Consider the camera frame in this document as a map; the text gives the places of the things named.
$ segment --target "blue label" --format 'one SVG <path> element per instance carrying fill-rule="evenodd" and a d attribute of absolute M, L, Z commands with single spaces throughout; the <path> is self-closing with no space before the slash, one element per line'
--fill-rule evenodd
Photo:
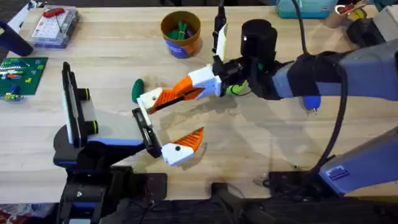
<path fill-rule="evenodd" d="M 169 48 L 172 55 L 174 55 L 174 57 L 186 58 L 188 56 L 187 51 L 183 47 L 180 47 L 177 44 L 175 44 L 169 40 L 165 40 L 165 41 L 166 41 L 167 47 Z"/>
<path fill-rule="evenodd" d="M 336 166 L 326 171 L 326 174 L 331 180 L 338 180 L 340 178 L 348 176 L 349 172 L 346 169 L 344 169 L 343 166 Z"/>

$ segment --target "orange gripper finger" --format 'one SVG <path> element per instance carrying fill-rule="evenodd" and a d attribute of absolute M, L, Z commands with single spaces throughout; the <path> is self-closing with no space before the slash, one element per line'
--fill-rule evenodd
<path fill-rule="evenodd" d="M 193 149 L 195 152 L 201 143 L 201 140 L 203 139 L 203 133 L 204 133 L 204 128 L 199 128 L 192 133 L 174 141 L 174 144 L 179 144 L 181 146 L 188 146 Z"/>

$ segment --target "cable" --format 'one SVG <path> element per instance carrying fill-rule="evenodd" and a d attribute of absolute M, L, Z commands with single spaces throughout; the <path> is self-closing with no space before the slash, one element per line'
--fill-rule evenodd
<path fill-rule="evenodd" d="M 233 90 L 234 86 L 236 86 L 236 85 L 231 86 L 231 89 L 230 89 L 230 90 L 231 90 L 231 93 L 232 93 L 233 95 L 235 95 L 235 96 L 246 96 L 247 94 L 251 93 L 251 90 L 250 90 L 250 91 L 248 91 L 247 93 L 237 94 L 237 93 L 235 93 L 234 90 Z"/>
<path fill-rule="evenodd" d="M 150 210 L 150 208 L 147 207 L 147 209 L 145 209 L 145 211 L 142 213 L 141 219 L 139 220 L 139 224 L 141 224 L 142 221 L 144 221 L 144 217 L 148 213 L 149 210 Z"/>
<path fill-rule="evenodd" d="M 333 149 L 333 146 L 335 146 L 335 144 L 336 144 L 337 137 L 341 130 L 341 125 L 343 124 L 344 115 L 346 113 L 347 97 L 348 97 L 347 73 L 344 70 L 344 68 L 342 68 L 339 64 L 334 65 L 334 66 L 336 68 L 337 74 L 339 74 L 341 77 L 341 96 L 340 96 L 340 104 L 339 104 L 339 108 L 338 108 L 338 114 L 337 114 L 337 118 L 336 118 L 335 127 L 333 128 L 333 132 L 330 136 L 329 143 L 328 143 L 325 151 L 323 152 L 321 158 L 319 159 L 319 161 L 317 162 L 315 167 L 312 169 L 312 172 L 318 172 L 319 168 L 321 168 L 321 166 L 327 161 L 328 156 L 329 156 L 331 150 Z"/>
<path fill-rule="evenodd" d="M 303 48 L 303 53 L 305 55 L 310 55 L 308 50 L 307 50 L 307 45 L 305 43 L 304 24 L 303 24 L 303 18 L 301 16 L 301 11 L 300 11 L 299 5 L 297 4 L 296 0 L 292 0 L 292 2 L 293 2 L 293 5 L 294 5 L 294 8 L 296 10 L 296 14 L 297 14 L 297 17 L 298 17 L 298 23 L 300 24 L 301 46 Z"/>
<path fill-rule="evenodd" d="M 303 53 L 305 55 L 310 55 L 308 53 L 307 50 L 307 46 L 305 44 L 305 33 L 304 33 L 304 26 L 303 26 L 303 21 L 302 21 L 302 16 L 301 16 L 301 12 L 299 9 L 299 5 L 297 4 L 296 0 L 292 0 L 293 5 L 295 7 L 296 13 L 297 13 L 297 17 L 298 17 L 298 21 L 300 24 L 300 32 L 301 32 L 301 41 L 302 41 L 302 48 L 303 48 Z M 341 95 L 340 95 L 340 104 L 339 104 L 339 109 L 338 109 L 338 114 L 337 114 L 337 118 L 336 118 L 336 122 L 335 122 L 335 127 L 333 128 L 333 132 L 330 136 L 328 145 L 326 146 L 325 151 L 323 152 L 323 154 L 321 155 L 321 157 L 319 158 L 317 164 L 310 169 L 304 176 L 302 183 L 297 186 L 296 188 L 284 192 L 280 195 L 275 195 L 272 196 L 268 199 L 272 199 L 272 198 L 277 198 L 277 197 L 283 197 L 286 195 L 290 195 L 298 190 L 300 190 L 302 187 L 306 186 L 307 184 L 309 184 L 309 182 L 313 179 L 314 175 L 317 175 L 319 173 L 319 170 L 321 168 L 322 165 L 324 165 L 328 159 L 328 156 L 330 155 L 330 152 L 332 151 L 333 147 L 336 144 L 337 141 L 337 137 L 340 133 L 341 130 L 341 126 L 343 124 L 343 120 L 344 120 L 344 115 L 346 112 L 346 105 L 347 105 L 347 97 L 348 97 L 348 81 L 347 81 L 347 73 L 344 70 L 343 67 L 341 67 L 338 63 L 335 64 L 334 62 L 331 62 L 332 65 L 334 66 L 337 74 L 340 76 L 341 78 Z M 263 182 L 263 185 L 266 187 L 267 183 L 269 182 L 269 180 L 265 180 Z"/>

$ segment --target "plastic box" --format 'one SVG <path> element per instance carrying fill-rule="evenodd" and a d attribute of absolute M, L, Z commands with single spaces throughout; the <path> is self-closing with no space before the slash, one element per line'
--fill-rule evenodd
<path fill-rule="evenodd" d="M 31 42 L 35 47 L 58 49 L 67 47 L 79 15 L 77 8 L 73 6 L 45 6 L 44 11 L 58 7 L 62 7 L 65 12 L 51 18 L 42 16 L 38 21 L 31 34 Z"/>

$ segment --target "blue container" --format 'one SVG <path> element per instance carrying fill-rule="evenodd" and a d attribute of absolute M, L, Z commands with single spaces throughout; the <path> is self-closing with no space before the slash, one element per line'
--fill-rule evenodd
<path fill-rule="evenodd" d="M 0 46 L 4 47 L 19 56 L 25 57 L 33 52 L 30 46 L 17 32 L 9 27 L 5 22 L 0 22 L 0 28 L 4 30 L 0 34 Z"/>
<path fill-rule="evenodd" d="M 323 19 L 334 10 L 337 0 L 296 0 L 303 18 Z M 284 19 L 297 18 L 292 0 L 277 0 L 276 11 Z"/>

